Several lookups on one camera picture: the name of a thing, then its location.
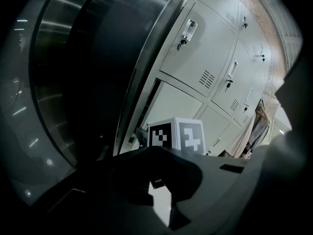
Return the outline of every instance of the brick wall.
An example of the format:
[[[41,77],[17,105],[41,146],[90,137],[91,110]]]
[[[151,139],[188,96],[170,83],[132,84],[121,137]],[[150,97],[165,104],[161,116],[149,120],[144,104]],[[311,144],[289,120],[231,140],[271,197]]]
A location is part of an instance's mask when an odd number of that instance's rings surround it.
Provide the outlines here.
[[[273,123],[273,118],[276,113],[279,101],[275,96],[275,92],[283,84],[284,77],[287,73],[287,64],[284,54],[282,42],[279,33],[272,21],[266,8],[260,0],[239,0],[254,16],[255,20],[263,30],[264,35],[269,43],[271,51],[271,61],[267,83],[262,95],[264,100],[265,111]]]

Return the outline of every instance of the locker door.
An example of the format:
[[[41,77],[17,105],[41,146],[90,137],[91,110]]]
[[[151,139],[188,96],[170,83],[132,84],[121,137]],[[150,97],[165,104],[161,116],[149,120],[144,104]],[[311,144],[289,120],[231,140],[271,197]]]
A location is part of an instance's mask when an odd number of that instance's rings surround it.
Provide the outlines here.
[[[260,37],[262,31],[254,17],[243,5],[241,5],[241,19],[239,24],[239,38],[254,58],[260,54]]]
[[[235,29],[238,18],[238,0],[200,0],[223,17]]]
[[[198,26],[178,51],[188,20]],[[197,2],[175,38],[161,71],[208,97],[226,62],[234,33],[227,23],[201,2]]]
[[[146,129],[149,123],[170,118],[194,118],[202,105],[187,93],[162,82],[141,127]]]
[[[261,41],[259,44],[260,44],[260,53],[257,58],[257,70],[259,72],[263,84],[266,85],[270,67],[271,51],[269,44],[263,34],[261,36]]]
[[[242,98],[248,93],[256,71],[252,58],[240,40],[237,41],[232,61],[212,101],[233,116]]]
[[[250,90],[246,98],[243,99],[234,116],[235,121],[242,127],[244,127],[253,116],[264,90],[264,84],[258,72],[256,72],[254,76],[251,89],[252,91]]]
[[[227,129],[215,140],[211,147],[208,147],[209,156],[217,157],[220,155],[240,134],[240,130],[232,123],[227,127]]]
[[[207,148],[214,145],[215,140],[229,125],[227,119],[210,107],[205,109],[199,120],[201,120],[203,124],[205,145]]]

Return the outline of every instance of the hanging cloth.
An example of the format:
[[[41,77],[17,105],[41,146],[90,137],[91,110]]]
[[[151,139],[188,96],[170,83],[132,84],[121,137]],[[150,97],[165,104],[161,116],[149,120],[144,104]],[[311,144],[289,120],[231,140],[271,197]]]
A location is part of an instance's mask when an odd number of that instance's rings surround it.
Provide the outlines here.
[[[255,117],[256,114],[254,113],[250,123],[246,125],[245,129],[240,133],[240,135],[235,139],[235,141],[229,147],[226,148],[225,157],[230,155],[233,158],[240,158],[240,155],[244,151],[244,148],[251,135]]]
[[[261,144],[269,128],[269,119],[261,103],[259,103],[255,113],[256,117],[253,124],[253,129],[246,145],[247,151],[251,151]]]

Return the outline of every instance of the white box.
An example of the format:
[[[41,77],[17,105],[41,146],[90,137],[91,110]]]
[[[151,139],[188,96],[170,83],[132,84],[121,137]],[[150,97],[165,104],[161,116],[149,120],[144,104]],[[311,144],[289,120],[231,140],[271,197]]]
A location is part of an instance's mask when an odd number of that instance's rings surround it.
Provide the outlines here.
[[[148,146],[165,146],[205,155],[205,141],[201,120],[174,117],[151,123]]]

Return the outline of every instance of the curved metal panel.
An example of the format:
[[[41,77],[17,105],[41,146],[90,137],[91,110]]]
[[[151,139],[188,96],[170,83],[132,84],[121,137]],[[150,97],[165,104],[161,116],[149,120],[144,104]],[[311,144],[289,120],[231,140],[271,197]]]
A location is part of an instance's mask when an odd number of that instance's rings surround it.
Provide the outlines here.
[[[30,89],[30,43],[45,1],[28,2],[0,53],[0,160],[17,196],[29,205],[74,171],[47,136]]]
[[[36,37],[31,71],[37,103],[45,125],[60,151],[72,165],[79,154],[68,129],[63,107],[61,77],[66,44],[74,21],[87,0],[51,0]]]
[[[175,7],[169,6],[172,0],[80,1],[51,1],[34,63],[42,117],[73,164],[94,161],[104,148],[112,152],[132,75],[140,85],[183,0],[175,0]]]

